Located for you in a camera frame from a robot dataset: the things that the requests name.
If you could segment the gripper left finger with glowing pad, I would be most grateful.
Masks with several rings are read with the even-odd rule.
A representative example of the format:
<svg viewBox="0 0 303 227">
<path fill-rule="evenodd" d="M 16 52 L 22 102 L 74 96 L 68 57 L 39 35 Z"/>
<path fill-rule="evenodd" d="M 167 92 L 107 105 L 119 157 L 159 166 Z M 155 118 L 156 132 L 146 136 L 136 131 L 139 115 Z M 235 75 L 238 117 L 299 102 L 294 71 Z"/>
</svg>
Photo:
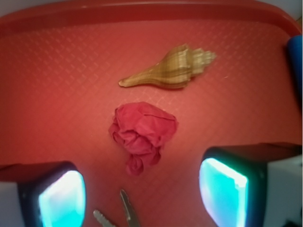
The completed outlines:
<svg viewBox="0 0 303 227">
<path fill-rule="evenodd" d="M 72 162 L 0 166 L 2 227 L 81 227 L 85 212 L 84 178 Z"/>
</svg>

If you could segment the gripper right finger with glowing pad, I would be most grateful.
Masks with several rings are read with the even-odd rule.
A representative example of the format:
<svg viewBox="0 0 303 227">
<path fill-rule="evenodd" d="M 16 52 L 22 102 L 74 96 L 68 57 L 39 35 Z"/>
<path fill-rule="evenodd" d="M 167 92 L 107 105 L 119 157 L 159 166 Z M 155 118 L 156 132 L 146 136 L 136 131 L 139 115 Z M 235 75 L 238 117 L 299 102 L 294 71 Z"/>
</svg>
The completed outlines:
<svg viewBox="0 0 303 227">
<path fill-rule="evenodd" d="M 218 227 L 300 227 L 302 168 L 297 144 L 210 147 L 199 169 L 204 207 Z"/>
</svg>

